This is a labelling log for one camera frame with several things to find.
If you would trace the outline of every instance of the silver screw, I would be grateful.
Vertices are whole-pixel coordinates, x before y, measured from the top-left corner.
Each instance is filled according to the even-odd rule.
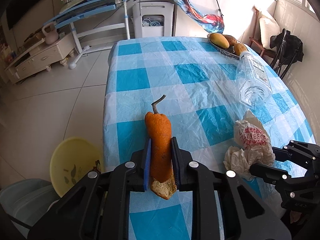
[[[199,163],[197,163],[197,162],[189,162],[189,166],[191,168],[197,168],[199,166]]]
[[[133,168],[135,166],[135,164],[134,164],[134,162],[127,162],[127,163],[125,163],[125,166],[127,168]]]
[[[229,178],[234,178],[236,176],[236,173],[234,171],[227,171],[226,172],[226,175],[229,177]]]
[[[90,171],[90,172],[88,173],[88,177],[89,177],[90,179],[94,179],[94,178],[97,177],[97,176],[98,176],[98,173],[95,172],[95,171]]]

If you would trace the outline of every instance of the desk leg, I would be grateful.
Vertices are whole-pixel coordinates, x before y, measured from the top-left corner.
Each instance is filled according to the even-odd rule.
[[[123,6],[124,6],[124,24],[125,24],[125,30],[127,32],[127,40],[130,40],[130,32],[129,32],[129,21],[128,21],[128,13],[127,13],[127,0],[123,0]]]
[[[81,45],[80,45],[80,41],[77,37],[77,33],[76,33],[76,28],[75,28],[75,25],[72,23],[70,23],[70,28],[71,28],[71,32],[72,32],[72,36],[73,36],[73,39],[75,40],[75,43],[76,43],[76,47],[77,47],[77,50],[78,50],[78,53],[82,53],[82,48],[81,48]]]

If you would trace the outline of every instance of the plastic bottle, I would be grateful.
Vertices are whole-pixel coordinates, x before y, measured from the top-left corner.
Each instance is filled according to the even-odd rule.
[[[264,106],[272,95],[264,66],[248,51],[240,54],[236,81],[239,100],[252,110]]]

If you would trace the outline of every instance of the bottle label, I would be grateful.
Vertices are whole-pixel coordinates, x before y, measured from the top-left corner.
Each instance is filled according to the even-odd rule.
[[[257,78],[263,83],[265,83],[266,86],[270,87],[264,67],[256,61],[253,61],[252,63],[253,63],[253,67],[254,67],[253,69],[254,69],[254,72],[256,73]]]

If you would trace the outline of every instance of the yellow bucket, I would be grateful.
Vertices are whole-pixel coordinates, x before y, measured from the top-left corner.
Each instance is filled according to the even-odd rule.
[[[79,137],[70,137],[62,141],[54,150],[50,161],[53,188],[62,197],[96,166],[101,172],[104,171],[102,152],[90,142]]]

